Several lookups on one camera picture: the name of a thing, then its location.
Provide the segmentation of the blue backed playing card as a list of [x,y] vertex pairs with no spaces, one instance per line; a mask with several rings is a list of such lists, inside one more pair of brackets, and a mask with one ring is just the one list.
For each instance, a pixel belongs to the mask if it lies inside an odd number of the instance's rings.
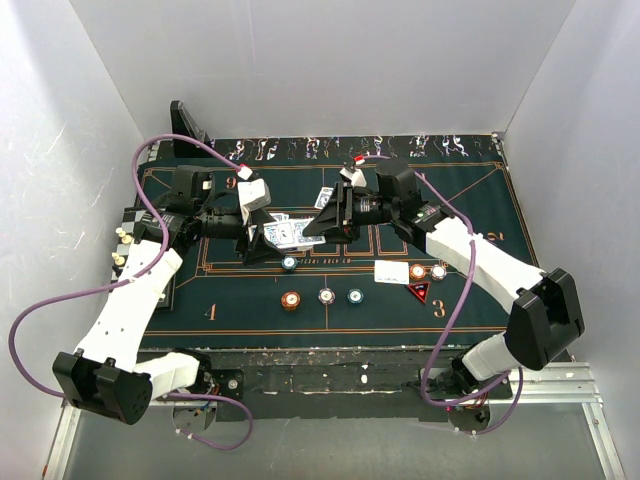
[[273,212],[273,213],[270,214],[270,216],[276,222],[286,221],[286,220],[290,219],[290,216],[288,214],[280,213],[280,212]]

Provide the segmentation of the blue white card deck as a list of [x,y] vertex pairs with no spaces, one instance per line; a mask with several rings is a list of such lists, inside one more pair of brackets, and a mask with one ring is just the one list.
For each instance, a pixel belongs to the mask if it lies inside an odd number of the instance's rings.
[[326,240],[323,236],[303,234],[311,221],[311,218],[306,218],[265,223],[263,225],[264,237],[281,250],[304,249],[324,244]]

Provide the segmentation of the green chips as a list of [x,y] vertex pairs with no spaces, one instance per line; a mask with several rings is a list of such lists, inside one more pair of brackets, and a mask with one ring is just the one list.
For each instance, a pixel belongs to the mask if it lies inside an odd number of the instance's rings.
[[285,256],[281,261],[282,268],[286,271],[295,270],[297,267],[297,264],[298,264],[298,261],[293,256]]

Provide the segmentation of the peach blue chip stack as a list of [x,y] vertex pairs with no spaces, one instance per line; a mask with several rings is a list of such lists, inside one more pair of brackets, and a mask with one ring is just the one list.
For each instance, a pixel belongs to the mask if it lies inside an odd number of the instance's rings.
[[331,305],[335,301],[336,295],[330,288],[323,288],[318,292],[318,300],[323,305]]

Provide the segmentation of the orange red chip stack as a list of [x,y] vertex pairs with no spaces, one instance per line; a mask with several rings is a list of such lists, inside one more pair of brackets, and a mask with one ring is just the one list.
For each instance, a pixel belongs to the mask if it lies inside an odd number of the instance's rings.
[[297,292],[286,292],[281,297],[281,306],[285,311],[294,311],[298,308],[301,297]]

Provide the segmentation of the green chip stack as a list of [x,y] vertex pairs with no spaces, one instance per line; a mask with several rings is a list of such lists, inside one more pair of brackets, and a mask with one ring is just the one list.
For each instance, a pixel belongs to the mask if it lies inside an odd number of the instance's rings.
[[351,289],[347,293],[347,299],[351,304],[360,304],[364,299],[364,294],[360,289]]

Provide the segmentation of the orange chips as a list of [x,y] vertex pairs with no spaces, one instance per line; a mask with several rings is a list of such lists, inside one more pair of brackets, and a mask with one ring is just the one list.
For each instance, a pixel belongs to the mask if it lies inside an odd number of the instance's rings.
[[411,281],[420,281],[426,276],[426,269],[421,264],[412,264],[409,268],[409,276]]

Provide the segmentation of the red triangular all-in marker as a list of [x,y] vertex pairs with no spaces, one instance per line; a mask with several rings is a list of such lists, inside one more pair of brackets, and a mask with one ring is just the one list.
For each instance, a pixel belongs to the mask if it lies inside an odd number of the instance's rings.
[[407,285],[407,289],[417,300],[425,304],[429,295],[430,283],[418,282],[409,284]]

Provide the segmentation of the peach chips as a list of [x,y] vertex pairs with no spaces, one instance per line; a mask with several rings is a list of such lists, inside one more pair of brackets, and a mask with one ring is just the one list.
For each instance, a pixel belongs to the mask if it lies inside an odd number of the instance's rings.
[[447,270],[442,265],[434,265],[431,267],[430,277],[432,280],[439,282],[444,280],[446,276],[447,276]]

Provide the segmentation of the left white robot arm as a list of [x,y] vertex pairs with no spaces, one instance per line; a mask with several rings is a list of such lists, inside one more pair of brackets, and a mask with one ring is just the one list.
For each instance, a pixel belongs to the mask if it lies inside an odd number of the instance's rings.
[[170,352],[138,362],[143,334],[189,249],[202,238],[233,239],[244,261],[278,256],[264,239],[260,225],[270,220],[267,184],[248,166],[237,171],[237,207],[216,209],[213,172],[179,166],[170,190],[137,217],[127,235],[131,242],[118,283],[94,325],[72,353],[61,352],[52,371],[65,399],[74,407],[118,420],[138,422],[149,403],[174,390],[193,400],[205,398],[213,386],[209,363],[199,354]]

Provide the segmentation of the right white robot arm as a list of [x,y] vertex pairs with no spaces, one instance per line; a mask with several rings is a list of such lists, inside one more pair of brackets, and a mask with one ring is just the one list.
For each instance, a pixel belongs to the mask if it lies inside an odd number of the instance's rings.
[[583,335],[576,283],[568,272],[545,272],[516,259],[475,232],[445,199],[423,199],[420,188],[427,180],[407,164],[379,157],[375,174],[378,189],[371,191],[357,180],[355,168],[344,169],[304,234],[349,244],[361,227],[388,223],[401,240],[466,272],[465,292],[477,285],[499,303],[509,316],[505,331],[452,360],[444,380],[453,391],[470,400],[514,368],[540,371]]

